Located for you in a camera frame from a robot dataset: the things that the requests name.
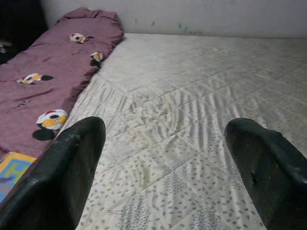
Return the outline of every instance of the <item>white wall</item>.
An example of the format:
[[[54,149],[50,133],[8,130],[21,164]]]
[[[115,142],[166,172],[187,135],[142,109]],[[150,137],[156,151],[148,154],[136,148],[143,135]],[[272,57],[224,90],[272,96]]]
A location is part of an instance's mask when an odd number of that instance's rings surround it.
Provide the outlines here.
[[[49,26],[84,6],[117,12],[126,32],[307,37],[307,0],[41,0]]]

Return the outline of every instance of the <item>bed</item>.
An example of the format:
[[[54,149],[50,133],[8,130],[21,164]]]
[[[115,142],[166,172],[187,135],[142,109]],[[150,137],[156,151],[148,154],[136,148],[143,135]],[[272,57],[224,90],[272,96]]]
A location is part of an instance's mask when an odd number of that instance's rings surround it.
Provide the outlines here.
[[[237,117],[306,158],[306,40],[125,34],[63,129],[106,144],[78,230],[265,230],[223,133]]]

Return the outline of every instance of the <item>mattress pattern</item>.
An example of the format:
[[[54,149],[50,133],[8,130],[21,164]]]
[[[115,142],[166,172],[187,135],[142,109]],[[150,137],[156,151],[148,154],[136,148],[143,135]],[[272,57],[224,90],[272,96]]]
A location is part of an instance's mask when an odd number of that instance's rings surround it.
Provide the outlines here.
[[[77,229],[265,230],[223,129],[252,118],[307,157],[306,48],[306,40],[126,34],[64,125],[90,115],[106,124]]]

